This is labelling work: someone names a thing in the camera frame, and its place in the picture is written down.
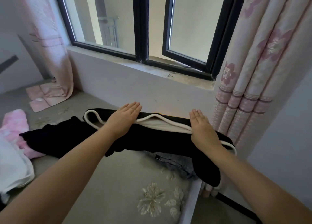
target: window frame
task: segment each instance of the window frame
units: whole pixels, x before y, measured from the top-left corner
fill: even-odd
[[[200,79],[215,81],[221,69],[223,59],[230,43],[244,0],[223,1],[211,49],[207,53],[208,59],[206,63],[184,54],[169,50],[169,37],[172,25],[174,0],[166,0],[162,53],[164,56],[190,67],[180,67],[149,59],[149,0],[133,0],[135,55],[78,42],[75,38],[74,28],[72,27],[70,21],[70,16],[67,11],[65,0],[57,0],[57,2],[69,39],[73,46],[133,60],[146,65],[197,77]]]

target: pink floral curtain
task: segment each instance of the pink floral curtain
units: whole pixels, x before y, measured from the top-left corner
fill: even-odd
[[[49,0],[15,0],[33,42],[55,80],[27,88],[34,112],[63,102],[73,92],[73,74]]]
[[[259,133],[300,52],[312,44],[311,0],[245,0],[223,62],[213,119],[215,130],[234,142],[238,154]],[[204,191],[217,194],[206,185]]]

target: white hood lining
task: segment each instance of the white hood lining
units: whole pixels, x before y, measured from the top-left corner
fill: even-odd
[[[98,112],[96,112],[95,110],[87,110],[85,112],[84,115],[84,119],[85,121],[92,126],[95,129],[100,129],[100,127],[96,126],[95,124],[93,124],[92,122],[89,121],[88,119],[88,113],[93,112],[96,115],[96,118],[99,120],[99,122],[101,124],[105,124],[105,122],[101,119],[101,117],[99,116]],[[150,114],[144,118],[141,119],[137,119],[135,121],[135,124],[139,124],[142,125],[144,127],[150,128],[150,129],[156,129],[156,130],[163,130],[163,131],[170,131],[170,132],[179,132],[179,133],[188,133],[188,134],[192,134],[192,128],[188,125],[182,124],[182,123],[178,123],[178,122],[174,122],[171,121],[165,117],[163,117],[162,115],[159,114]],[[225,141],[220,141],[221,144],[226,145],[228,147],[231,147],[234,154],[236,155],[236,148]]]

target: pink towel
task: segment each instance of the pink towel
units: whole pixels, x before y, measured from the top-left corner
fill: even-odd
[[[4,115],[0,134],[10,143],[15,143],[29,159],[42,157],[45,154],[28,147],[26,141],[19,136],[20,133],[29,131],[26,114],[22,109],[8,112]]]

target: window ledge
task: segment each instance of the window ledge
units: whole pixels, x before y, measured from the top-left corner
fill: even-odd
[[[74,52],[100,58],[100,59],[114,62],[117,64],[122,64],[124,66],[137,69],[146,73],[150,73],[156,76],[160,76],[169,80],[173,80],[173,81],[180,82],[183,84],[193,85],[197,88],[213,90],[215,86],[214,81],[199,79],[199,78],[192,77],[189,75],[184,75],[184,74],[172,72],[172,71],[165,70],[165,69],[160,69],[154,66],[141,64],[132,60],[127,60],[127,59],[123,59],[120,57],[116,57],[116,56],[112,56],[112,55],[108,55],[108,54],[104,54],[104,53],[100,53],[96,51],[91,51],[91,50],[87,50],[87,49],[76,47],[76,46],[67,46],[66,48]]]

